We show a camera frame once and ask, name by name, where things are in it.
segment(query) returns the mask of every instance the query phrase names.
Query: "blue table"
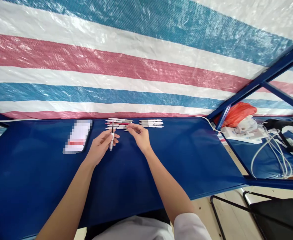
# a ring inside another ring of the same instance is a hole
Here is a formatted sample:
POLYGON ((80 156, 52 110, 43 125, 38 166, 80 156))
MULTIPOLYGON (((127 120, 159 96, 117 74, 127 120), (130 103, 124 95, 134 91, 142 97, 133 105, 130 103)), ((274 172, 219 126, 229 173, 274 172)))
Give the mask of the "blue table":
MULTIPOLYGON (((289 120, 288 117, 255 117, 254 119, 257 122, 262 123, 270 118, 289 120)), ((239 161, 245 167, 246 171, 251 173, 252 158, 257 150, 262 146, 262 143, 252 144, 229 139, 226 139, 226 141, 238 157, 239 161)), ((280 147, 282 148, 284 156, 290 162, 293 170, 293 155, 287 153, 286 149, 281 145, 280 147)), ((278 178, 281 175, 282 170, 269 145, 266 145, 256 156, 254 160, 253 171, 256 178, 278 178)))
MULTIPOLYGON (((204 119, 163 122, 164 128, 149 128, 151 145, 191 199, 245 184, 204 119)), ((0 239, 37 234, 63 197, 89 150, 62 154, 73 125, 74 120, 12 122, 0 137, 0 239)), ((104 119, 94 120, 88 146, 105 127, 104 119)), ((120 143, 107 151, 93 173, 79 227, 163 207, 134 138, 117 133, 120 143)))

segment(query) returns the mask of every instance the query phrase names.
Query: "forearm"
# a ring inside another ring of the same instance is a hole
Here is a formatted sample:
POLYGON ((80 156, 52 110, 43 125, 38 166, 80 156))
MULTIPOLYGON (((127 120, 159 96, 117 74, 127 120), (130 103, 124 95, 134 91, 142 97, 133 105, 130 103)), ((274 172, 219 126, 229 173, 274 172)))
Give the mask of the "forearm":
POLYGON ((37 240, 73 240, 86 202, 93 169, 92 164, 83 161, 62 200, 38 234, 37 240))
POLYGON ((176 216, 182 213, 194 213, 191 200, 162 165, 153 150, 146 151, 145 157, 170 221, 174 223, 176 216))

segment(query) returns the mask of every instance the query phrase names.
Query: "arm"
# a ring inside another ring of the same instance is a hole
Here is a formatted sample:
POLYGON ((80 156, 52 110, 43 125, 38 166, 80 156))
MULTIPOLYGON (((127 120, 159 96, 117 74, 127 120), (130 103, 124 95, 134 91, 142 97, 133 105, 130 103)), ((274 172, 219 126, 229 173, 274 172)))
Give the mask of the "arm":
MULTIPOLYGON (((76 172, 62 200, 42 227, 36 240, 70 239, 76 234, 94 168, 103 158, 112 140, 111 130, 102 132, 92 141, 90 150, 76 172)), ((113 145, 120 136, 114 135, 113 145)))
POLYGON ((166 213, 172 223, 182 213, 195 213, 191 200, 165 169, 153 152, 148 130, 138 124, 129 124, 128 131, 135 138, 137 145, 146 157, 156 188, 160 194, 166 213))

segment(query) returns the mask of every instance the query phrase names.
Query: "white shirt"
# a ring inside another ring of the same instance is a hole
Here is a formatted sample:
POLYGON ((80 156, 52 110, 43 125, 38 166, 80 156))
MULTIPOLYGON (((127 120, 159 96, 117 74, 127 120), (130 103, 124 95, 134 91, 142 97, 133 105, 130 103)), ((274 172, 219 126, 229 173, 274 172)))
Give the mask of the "white shirt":
POLYGON ((124 219, 93 240, 211 240, 209 232, 194 213, 183 213, 174 220, 174 235, 172 227, 153 218, 132 216, 124 219))

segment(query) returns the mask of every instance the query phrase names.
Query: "person's left hand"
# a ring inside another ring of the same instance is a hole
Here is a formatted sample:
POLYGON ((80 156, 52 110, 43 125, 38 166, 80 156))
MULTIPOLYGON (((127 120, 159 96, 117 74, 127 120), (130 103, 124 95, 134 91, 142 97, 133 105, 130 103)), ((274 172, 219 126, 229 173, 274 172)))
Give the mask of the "person's left hand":
MULTIPOLYGON (((120 136, 114 134, 113 146, 115 146, 120 136)), ((99 136, 93 139, 90 150, 86 156, 86 160, 93 164, 93 167, 99 164, 112 141, 111 129, 103 131, 99 136)))

